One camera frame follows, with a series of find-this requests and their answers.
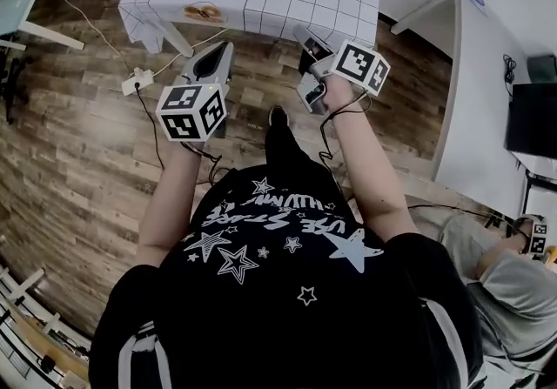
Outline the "person's right hand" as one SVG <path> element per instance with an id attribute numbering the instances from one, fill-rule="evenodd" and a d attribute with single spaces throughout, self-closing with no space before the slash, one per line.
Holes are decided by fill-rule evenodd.
<path id="1" fill-rule="evenodd" d="M 348 111 L 360 111 L 361 104 L 356 102 L 356 97 L 351 84 L 344 78 L 331 75 L 325 78 L 326 94 L 323 102 L 330 113 L 346 109 Z"/>

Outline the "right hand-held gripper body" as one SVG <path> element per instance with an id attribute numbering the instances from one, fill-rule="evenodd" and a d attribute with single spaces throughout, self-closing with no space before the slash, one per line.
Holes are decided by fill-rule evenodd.
<path id="1" fill-rule="evenodd" d="M 325 114 L 326 77 L 337 75 L 376 97 L 390 72 L 390 64 L 378 52 L 345 40 L 337 53 L 320 61 L 303 50 L 299 72 L 302 78 L 297 93 L 302 104 L 311 114 Z"/>

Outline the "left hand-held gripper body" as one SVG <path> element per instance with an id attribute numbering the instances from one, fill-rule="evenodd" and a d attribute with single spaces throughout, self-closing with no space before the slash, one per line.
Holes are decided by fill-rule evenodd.
<path id="1" fill-rule="evenodd" d="M 180 84 L 164 87 L 156 115 L 171 142 L 204 143 L 227 114 L 227 84 Z"/>

